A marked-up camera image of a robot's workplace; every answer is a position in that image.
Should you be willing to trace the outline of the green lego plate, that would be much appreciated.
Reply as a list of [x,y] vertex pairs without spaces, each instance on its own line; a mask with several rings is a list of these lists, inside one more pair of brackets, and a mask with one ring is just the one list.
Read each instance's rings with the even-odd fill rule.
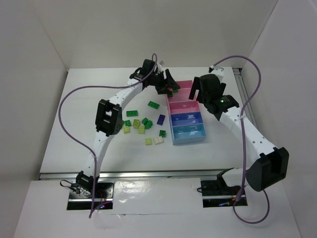
[[149,101],[148,106],[157,110],[160,107],[160,104]]

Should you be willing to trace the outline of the purple lego brick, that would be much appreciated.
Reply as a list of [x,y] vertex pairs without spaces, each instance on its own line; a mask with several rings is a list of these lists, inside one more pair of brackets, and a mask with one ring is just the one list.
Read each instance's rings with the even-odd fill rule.
[[158,125],[163,125],[164,120],[165,120],[165,115],[160,114],[159,117],[158,117],[157,124]]

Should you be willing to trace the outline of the multicolour compartment tray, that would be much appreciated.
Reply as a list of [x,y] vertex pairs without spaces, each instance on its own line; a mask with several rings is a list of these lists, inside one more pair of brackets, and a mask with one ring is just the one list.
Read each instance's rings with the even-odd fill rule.
[[199,102],[189,99],[193,81],[178,81],[180,89],[166,96],[172,144],[183,145],[203,142],[206,138]]

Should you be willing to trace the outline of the green sloped lego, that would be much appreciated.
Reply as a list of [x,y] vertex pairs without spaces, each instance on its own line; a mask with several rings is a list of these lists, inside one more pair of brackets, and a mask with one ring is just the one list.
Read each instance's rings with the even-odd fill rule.
[[145,129],[151,128],[153,125],[153,122],[151,120],[148,120],[147,123],[145,124]]
[[142,124],[146,125],[149,120],[147,118],[142,119]]

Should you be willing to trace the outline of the green long lego brick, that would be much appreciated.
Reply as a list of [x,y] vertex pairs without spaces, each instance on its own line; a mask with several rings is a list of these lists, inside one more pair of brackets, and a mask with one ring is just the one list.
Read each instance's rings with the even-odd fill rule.
[[138,116],[138,111],[137,110],[127,111],[126,112],[126,116],[127,117],[137,117]]

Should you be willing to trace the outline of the light green lego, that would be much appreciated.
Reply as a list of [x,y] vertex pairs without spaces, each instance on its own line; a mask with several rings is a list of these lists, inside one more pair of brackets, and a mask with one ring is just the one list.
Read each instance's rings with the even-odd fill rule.
[[147,145],[147,146],[153,144],[153,141],[151,138],[145,138],[144,142],[145,142],[145,145]]
[[138,129],[140,126],[140,120],[139,119],[134,119],[133,120],[133,128]]
[[145,129],[145,126],[143,126],[143,125],[141,125],[141,126],[138,127],[138,133],[139,133],[139,134],[145,134],[145,130],[146,130],[146,129]]

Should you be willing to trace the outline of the white lego brick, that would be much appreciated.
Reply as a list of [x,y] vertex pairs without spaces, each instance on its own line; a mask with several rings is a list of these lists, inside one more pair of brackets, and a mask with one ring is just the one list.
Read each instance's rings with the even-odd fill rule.
[[159,145],[159,144],[164,143],[163,137],[159,136],[159,137],[154,138],[153,143],[154,143],[154,145]]

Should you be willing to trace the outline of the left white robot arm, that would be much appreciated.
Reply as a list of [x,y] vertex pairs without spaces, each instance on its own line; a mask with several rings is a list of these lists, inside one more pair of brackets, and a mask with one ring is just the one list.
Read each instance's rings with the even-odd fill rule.
[[107,148],[123,127],[122,112],[129,102],[146,87],[154,86],[158,94],[172,94],[172,89],[180,89],[169,69],[155,66],[155,61],[145,59],[142,67],[136,69],[126,85],[108,100],[98,103],[95,125],[96,136],[84,169],[77,175],[76,184],[89,193],[95,194],[100,169]]

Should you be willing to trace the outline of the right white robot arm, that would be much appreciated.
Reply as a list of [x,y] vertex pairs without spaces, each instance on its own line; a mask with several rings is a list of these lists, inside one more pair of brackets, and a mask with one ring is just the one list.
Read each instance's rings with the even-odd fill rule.
[[246,185],[260,192],[286,178],[289,152],[265,139],[245,116],[243,108],[231,95],[224,93],[221,80],[224,70],[211,67],[209,74],[194,77],[189,99],[196,99],[242,142],[243,165],[218,174],[220,184],[227,187]]

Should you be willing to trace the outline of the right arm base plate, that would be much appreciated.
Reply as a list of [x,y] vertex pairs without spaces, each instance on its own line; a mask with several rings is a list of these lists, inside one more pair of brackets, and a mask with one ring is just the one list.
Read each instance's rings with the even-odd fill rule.
[[222,175],[209,180],[201,180],[196,190],[202,195],[203,207],[232,207],[241,186],[227,186]]

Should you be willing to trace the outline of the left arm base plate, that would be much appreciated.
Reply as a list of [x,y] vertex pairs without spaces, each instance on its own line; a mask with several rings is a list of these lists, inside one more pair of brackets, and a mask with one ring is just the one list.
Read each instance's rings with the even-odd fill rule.
[[[68,182],[70,189],[67,210],[79,211],[90,210],[92,205],[92,194],[79,187],[74,182]],[[114,182],[101,182],[96,185],[93,208],[95,210],[112,210],[113,209]]]

